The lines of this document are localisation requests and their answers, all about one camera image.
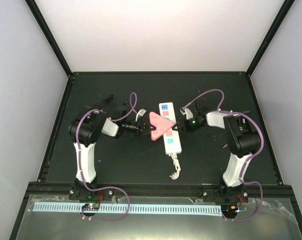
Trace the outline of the pink triangular plug adapter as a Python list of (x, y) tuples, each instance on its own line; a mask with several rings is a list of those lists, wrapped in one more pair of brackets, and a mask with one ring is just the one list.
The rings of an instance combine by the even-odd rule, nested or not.
[(151, 139), (153, 141), (159, 139), (173, 127), (172, 121), (166, 119), (165, 117), (162, 117), (161, 115), (153, 111), (149, 113), (149, 121), (150, 125), (154, 127), (154, 129), (150, 133)]

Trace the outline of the white power strip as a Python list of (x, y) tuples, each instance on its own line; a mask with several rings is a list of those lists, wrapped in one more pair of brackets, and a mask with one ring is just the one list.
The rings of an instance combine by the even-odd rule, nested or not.
[[(159, 104), (160, 115), (173, 124), (176, 124), (176, 116), (174, 111), (174, 106), (172, 102), (165, 102)], [(180, 154), (182, 152), (182, 147), (180, 143), (180, 137), (178, 131), (171, 128), (163, 135), (165, 153), (167, 155)]]

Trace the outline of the black plug with thin cable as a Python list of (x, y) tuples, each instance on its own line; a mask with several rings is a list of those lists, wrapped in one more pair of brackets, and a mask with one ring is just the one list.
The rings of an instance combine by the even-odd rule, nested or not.
[(116, 109), (127, 109), (127, 102), (117, 102), (113, 94), (107, 96), (105, 99), (101, 100), (100, 109), (105, 112), (110, 112)]

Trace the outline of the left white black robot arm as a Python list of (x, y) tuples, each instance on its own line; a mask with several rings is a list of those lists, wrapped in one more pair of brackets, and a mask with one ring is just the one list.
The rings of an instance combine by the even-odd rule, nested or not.
[(101, 135), (118, 139), (124, 132), (135, 136), (149, 135), (156, 129), (145, 121), (146, 111), (139, 110), (132, 122), (126, 120), (129, 112), (123, 107), (122, 116), (112, 119), (102, 109), (85, 106), (69, 125), (69, 133), (76, 150), (77, 173), (75, 186), (81, 188), (80, 193), (86, 199), (94, 199), (98, 194), (95, 170), (95, 145)]

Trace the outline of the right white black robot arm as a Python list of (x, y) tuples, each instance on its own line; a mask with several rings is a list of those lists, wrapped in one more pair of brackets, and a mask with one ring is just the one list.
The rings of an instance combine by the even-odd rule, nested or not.
[(188, 107), (182, 107), (180, 111), (184, 118), (178, 120), (173, 129), (189, 133), (208, 126), (225, 130), (230, 157), (218, 184), (217, 195), (223, 202), (231, 202), (242, 191), (244, 175), (250, 161), (264, 147), (262, 132), (250, 111), (204, 111), (199, 108), (198, 103), (195, 103), (195, 109), (197, 116)]

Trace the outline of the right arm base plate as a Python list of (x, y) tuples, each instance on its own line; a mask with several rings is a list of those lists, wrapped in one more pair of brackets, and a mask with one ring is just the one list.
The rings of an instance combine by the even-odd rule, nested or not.
[(201, 196), (206, 202), (217, 203), (239, 203), (241, 201), (247, 203), (248, 198), (244, 196), (244, 185), (228, 187), (225, 184), (205, 185), (202, 187)]

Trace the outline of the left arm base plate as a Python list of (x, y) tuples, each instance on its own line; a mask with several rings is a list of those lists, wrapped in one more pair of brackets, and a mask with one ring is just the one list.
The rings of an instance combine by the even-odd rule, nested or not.
[(103, 191), (90, 191), (83, 184), (73, 185), (69, 192), (69, 200), (80, 204), (80, 214), (94, 217), (101, 208), (104, 198)]

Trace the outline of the right black frame post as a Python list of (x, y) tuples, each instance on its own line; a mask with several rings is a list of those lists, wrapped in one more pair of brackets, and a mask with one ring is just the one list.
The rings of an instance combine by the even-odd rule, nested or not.
[(270, 45), (271, 41), (273, 40), (274, 36), (276, 35), (278, 29), (280, 28), (282, 22), (284, 21), (285, 17), (287, 16), (288, 12), (290, 11), (291, 7), (293, 6), (295, 0), (284, 0), (283, 4), (281, 5), (278, 13), (276, 14), (270, 28), (268, 29), (263, 41), (261, 42), (254, 58), (252, 59), (247, 71), (246, 75), (251, 76), (258, 66), (260, 60), (262, 59), (264, 53), (266, 52), (268, 46)]

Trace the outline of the black frame post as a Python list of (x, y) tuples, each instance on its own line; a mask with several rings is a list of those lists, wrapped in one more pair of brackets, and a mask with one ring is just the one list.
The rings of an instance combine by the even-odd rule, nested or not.
[(278, 29), (280, 28), (282, 22), (284, 21), (285, 17), (287, 16), (288, 12), (290, 11), (291, 7), (293, 6), (295, 0), (284, 0), (283, 4), (281, 5), (278, 13), (276, 14), (270, 28), (268, 29), (263, 41), (261, 42), (254, 58), (252, 59), (247, 71), (246, 75), (251, 76), (258, 66), (260, 60), (262, 59), (264, 53), (266, 52), (268, 46), (270, 45), (271, 41), (273, 40), (274, 36), (276, 35)]
[(60, 49), (58, 43), (56, 42), (53, 33), (51, 32), (40, 8), (38, 7), (35, 0), (25, 0), (28, 8), (30, 9), (31, 13), (33, 14), (37, 24), (39, 25), (42, 33), (44, 34), (46, 40), (48, 41), (51, 49), (53, 50), (55, 56), (57, 57), (61, 67), (63, 68), (65, 74), (69, 77), (72, 74), (72, 71)]

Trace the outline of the left black frame post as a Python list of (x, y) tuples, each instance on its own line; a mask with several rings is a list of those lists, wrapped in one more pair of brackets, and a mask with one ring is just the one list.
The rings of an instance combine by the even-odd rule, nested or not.
[(61, 67), (63, 68), (65, 74), (69, 77), (72, 74), (72, 71), (60, 49), (58, 43), (56, 42), (53, 33), (51, 32), (40, 8), (38, 7), (35, 0), (25, 0), (28, 8), (30, 9), (31, 13), (33, 14), (37, 24), (39, 25), (42, 33), (44, 34), (46, 40), (48, 41), (51, 49), (53, 50), (55, 56), (57, 57)]

